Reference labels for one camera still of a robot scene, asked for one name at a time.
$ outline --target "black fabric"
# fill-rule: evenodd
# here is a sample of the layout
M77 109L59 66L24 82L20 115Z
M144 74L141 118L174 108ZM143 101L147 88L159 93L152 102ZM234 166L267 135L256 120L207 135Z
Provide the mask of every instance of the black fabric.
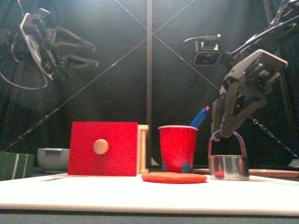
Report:
M41 147L68 148L73 121L136 121L145 124L151 116L151 155L160 163L158 127L191 123L198 111L207 105L211 106L219 97L220 84L228 71L220 63L216 66L191 67L180 59L183 41L191 37L220 34L223 48L231 52L267 28L267 17L263 1L259 0L154 0L152 3L152 114L148 115L145 111L147 1L41 1L41 6L49 9L57 23L97 47L95 53L81 56L97 60L99 67L65 80L51 81L48 87L37 91L13 92L12 87L0 82L3 148L56 108L60 110L51 119L25 136L11 151L36 153ZM9 29L13 29L13 24L20 20L16 6L15 3L11 9L15 13L8 15L0 10L0 16L8 17L5 26ZM299 65L296 48L298 38L294 38L283 50L283 56L291 64L284 77L286 85L282 82L275 84L267 106L254 114L295 151L299 105L295 84ZM1 69L5 75L15 77L11 67ZM31 59L27 59L20 84L39 86L41 83L39 70ZM291 107L286 105L286 94ZM239 134L246 140L252 167L286 166L290 163L291 154L250 119L242 125ZM200 126L196 165L207 165L210 136L211 117ZM234 137L216 144L215 153L239 153Z

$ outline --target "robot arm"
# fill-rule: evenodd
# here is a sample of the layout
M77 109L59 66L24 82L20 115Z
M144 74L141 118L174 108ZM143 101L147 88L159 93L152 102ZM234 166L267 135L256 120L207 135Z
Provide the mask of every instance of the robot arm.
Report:
M44 21L49 15L44 9L27 13L20 29L37 67L51 80L56 80L99 63L76 55L95 52L96 47L87 40L60 26L47 27Z
M267 105L266 94L287 62L270 52L256 50L230 70L220 87L220 98L212 103L211 133L214 140L230 137L242 123Z

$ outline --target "orange plate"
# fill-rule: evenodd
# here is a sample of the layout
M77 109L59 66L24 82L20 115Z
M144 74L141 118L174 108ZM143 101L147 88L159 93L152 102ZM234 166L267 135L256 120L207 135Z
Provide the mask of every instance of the orange plate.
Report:
M206 182L207 177L195 173L150 172L141 175L143 181L166 184L195 184Z

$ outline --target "table surface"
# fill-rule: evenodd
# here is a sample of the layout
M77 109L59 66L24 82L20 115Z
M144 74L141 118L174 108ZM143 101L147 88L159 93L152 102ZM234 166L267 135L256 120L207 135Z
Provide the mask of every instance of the table surface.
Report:
M56 174L0 182L0 209L299 216L299 182L251 176L200 184Z

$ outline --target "plastic cup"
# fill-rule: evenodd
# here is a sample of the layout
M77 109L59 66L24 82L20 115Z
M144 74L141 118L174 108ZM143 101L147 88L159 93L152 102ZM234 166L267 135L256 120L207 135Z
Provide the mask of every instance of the plastic cup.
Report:
M198 129L191 126L167 125L159 128L163 170L192 171Z

